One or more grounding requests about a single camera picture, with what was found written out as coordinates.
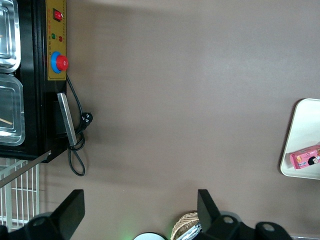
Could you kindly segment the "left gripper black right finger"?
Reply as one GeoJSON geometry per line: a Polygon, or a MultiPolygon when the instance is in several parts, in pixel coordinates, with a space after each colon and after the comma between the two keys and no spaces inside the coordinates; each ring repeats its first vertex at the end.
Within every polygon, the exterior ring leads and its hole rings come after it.
{"type": "Polygon", "coordinates": [[[253,229],[233,212],[220,211],[206,189],[197,192],[198,240],[252,240],[253,229]]]}

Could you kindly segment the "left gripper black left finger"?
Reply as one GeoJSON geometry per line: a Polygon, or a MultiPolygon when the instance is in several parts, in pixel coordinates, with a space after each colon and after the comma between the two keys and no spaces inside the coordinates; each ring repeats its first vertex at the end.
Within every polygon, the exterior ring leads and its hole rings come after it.
{"type": "Polygon", "coordinates": [[[11,240],[69,240],[85,216],[82,189],[73,190],[53,211],[40,214],[9,234],[11,240]]]}

